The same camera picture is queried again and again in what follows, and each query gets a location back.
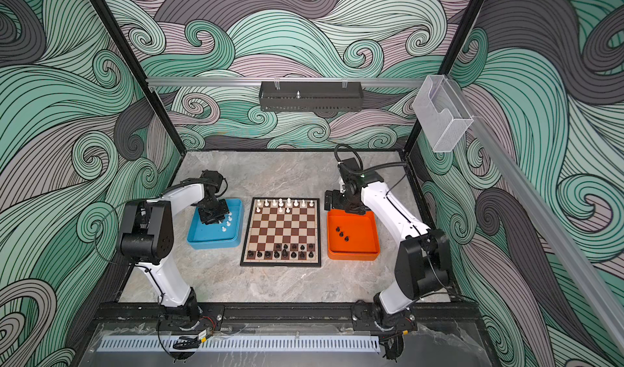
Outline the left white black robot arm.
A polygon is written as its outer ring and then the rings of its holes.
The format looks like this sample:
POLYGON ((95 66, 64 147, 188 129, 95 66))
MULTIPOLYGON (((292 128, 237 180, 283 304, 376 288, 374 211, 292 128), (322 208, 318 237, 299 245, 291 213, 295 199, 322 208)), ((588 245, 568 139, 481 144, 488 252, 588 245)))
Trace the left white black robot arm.
POLYGON ((205 225, 229 215, 226 200, 228 182, 217 171, 204 170, 198 178, 174 184, 155 198, 129 201, 123 208, 117 250, 143 271, 166 313, 180 311, 191 323, 202 316, 195 290, 184 281, 172 250, 175 243, 174 217, 193 207, 205 225))

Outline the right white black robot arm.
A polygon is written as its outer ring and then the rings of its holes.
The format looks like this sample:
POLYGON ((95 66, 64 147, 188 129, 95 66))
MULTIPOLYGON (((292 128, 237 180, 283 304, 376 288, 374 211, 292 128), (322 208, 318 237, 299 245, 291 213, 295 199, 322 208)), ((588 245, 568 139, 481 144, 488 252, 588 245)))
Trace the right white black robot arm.
POLYGON ((372 212, 396 241, 394 281, 374 297, 376 323, 394 326, 398 316, 415 302, 449 285, 449 239, 442 230, 412 214, 380 175, 384 169, 405 168, 406 162, 365 167, 358 152, 345 144, 336 145, 333 154, 341 187, 326 192, 326 210, 358 216, 372 212))

